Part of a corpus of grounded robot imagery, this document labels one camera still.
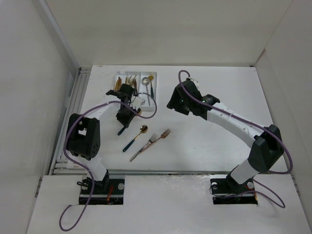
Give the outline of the gold fork green handle front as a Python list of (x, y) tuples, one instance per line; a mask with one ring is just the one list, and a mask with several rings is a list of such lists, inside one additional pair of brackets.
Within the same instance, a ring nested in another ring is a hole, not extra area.
[(133, 78), (131, 78), (132, 85), (133, 85), (135, 79), (136, 79), (136, 75)]

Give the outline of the silver spoon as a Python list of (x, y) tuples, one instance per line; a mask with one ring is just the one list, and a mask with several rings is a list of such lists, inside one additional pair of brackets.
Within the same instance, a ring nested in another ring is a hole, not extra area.
[(147, 93), (147, 100), (148, 100), (148, 105), (150, 106), (150, 97), (149, 97), (149, 91), (148, 91), (148, 85), (150, 84), (150, 80), (147, 77), (144, 77), (142, 79), (142, 84), (146, 88), (146, 93)]

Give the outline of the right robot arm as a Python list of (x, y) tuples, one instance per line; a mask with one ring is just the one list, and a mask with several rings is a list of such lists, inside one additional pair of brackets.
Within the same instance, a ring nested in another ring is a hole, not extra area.
[(204, 120), (215, 123), (250, 147), (246, 160), (236, 166), (226, 178), (226, 187), (237, 192), (244, 183), (259, 173), (266, 173), (284, 154), (284, 149), (277, 141), (281, 139), (280, 130), (275, 125), (260, 129), (234, 118), (235, 113), (212, 95), (202, 96), (191, 79), (178, 84), (167, 108), (188, 115), (190, 112)]

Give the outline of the gold fork green handle crossed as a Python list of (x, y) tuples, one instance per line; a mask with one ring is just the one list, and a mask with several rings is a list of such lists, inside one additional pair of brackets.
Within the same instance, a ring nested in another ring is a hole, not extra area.
[(137, 80), (136, 80), (136, 77), (133, 78), (132, 83), (133, 83), (133, 87), (134, 87), (135, 89), (137, 89)]

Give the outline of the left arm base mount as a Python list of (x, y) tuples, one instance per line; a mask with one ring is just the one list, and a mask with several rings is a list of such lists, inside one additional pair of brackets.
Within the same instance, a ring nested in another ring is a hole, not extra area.
[[(92, 181), (87, 177), (78, 181), (77, 185), (80, 186), (79, 205), (85, 205), (91, 192)], [(123, 205), (124, 189), (124, 177), (106, 177), (104, 183), (96, 181), (89, 205)]]

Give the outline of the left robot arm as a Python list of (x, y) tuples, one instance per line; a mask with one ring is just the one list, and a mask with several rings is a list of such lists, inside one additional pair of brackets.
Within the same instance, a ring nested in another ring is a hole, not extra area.
[(100, 150), (100, 125), (112, 114), (123, 128), (129, 127), (139, 110), (132, 105), (137, 91), (130, 85), (123, 84), (120, 89), (106, 93), (104, 103), (97, 105), (83, 114), (72, 114), (69, 119), (65, 151), (78, 159), (76, 163), (87, 170), (89, 176), (82, 186), (104, 193), (109, 188), (109, 172), (104, 167)]

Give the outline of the silver fork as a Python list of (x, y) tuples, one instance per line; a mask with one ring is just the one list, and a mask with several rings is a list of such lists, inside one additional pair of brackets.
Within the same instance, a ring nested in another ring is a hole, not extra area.
[(157, 134), (153, 134), (150, 139), (147, 141), (147, 143), (139, 150), (137, 151), (130, 159), (129, 161), (132, 162), (144, 149), (146, 149), (148, 146), (150, 146), (152, 143), (155, 142), (155, 140), (157, 139), (158, 135)]

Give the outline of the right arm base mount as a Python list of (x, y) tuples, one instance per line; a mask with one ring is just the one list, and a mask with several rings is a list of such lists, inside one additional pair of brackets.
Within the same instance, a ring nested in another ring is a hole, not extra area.
[(212, 177), (209, 191), (214, 205), (258, 204), (251, 178), (243, 184), (237, 184), (229, 178)]

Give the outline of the white three-compartment cutlery tray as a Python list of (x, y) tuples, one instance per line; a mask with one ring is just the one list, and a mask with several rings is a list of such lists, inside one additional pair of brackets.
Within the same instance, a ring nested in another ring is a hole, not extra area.
[(151, 97), (151, 91), (150, 91), (150, 84), (148, 85), (148, 91), (149, 91), (149, 97), (150, 97), (150, 106), (148, 105), (148, 100), (147, 100), (147, 93), (146, 93), (146, 88), (142, 84), (142, 79), (144, 77), (148, 77), (150, 75), (154, 76), (153, 79), (153, 89), (154, 89), (154, 100), (156, 100), (156, 87), (157, 87), (157, 73), (156, 72), (142, 72), (142, 71), (126, 71), (126, 72), (117, 72), (114, 77), (114, 82), (115, 80), (119, 77), (122, 79), (122, 84), (125, 84), (125, 79), (126, 77), (133, 78), (136, 75), (136, 82), (137, 82), (137, 89), (131, 86), (134, 89), (134, 94), (132, 95), (130, 99), (130, 104), (132, 100), (134, 99), (135, 96), (140, 97), (145, 100), (145, 104), (140, 107), (140, 109), (144, 112), (153, 112), (155, 110), (155, 103), (152, 101)]

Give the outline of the gold spoon green handle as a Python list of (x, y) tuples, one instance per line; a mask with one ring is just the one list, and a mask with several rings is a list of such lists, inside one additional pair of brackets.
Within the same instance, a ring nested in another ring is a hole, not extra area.
[[(141, 109), (139, 108), (138, 111), (137, 111), (137, 113), (138, 113), (138, 114), (141, 114), (141, 112), (142, 112), (142, 111), (141, 111)], [(125, 130), (126, 128), (127, 128), (127, 127), (124, 126), (124, 127), (118, 132), (117, 135), (118, 135), (118, 136), (121, 135), (121, 134), (124, 132), (124, 130)]]
[(126, 152), (130, 147), (131, 145), (137, 140), (137, 138), (141, 135), (141, 134), (144, 134), (148, 131), (148, 126), (147, 125), (142, 125), (140, 127), (140, 131), (139, 131), (139, 134), (137, 136), (135, 136), (122, 150), (122, 152)]
[(153, 89), (153, 79), (154, 79), (154, 76), (150, 75), (150, 76), (148, 76), (148, 79), (150, 81), (151, 97), (154, 98), (154, 89)]

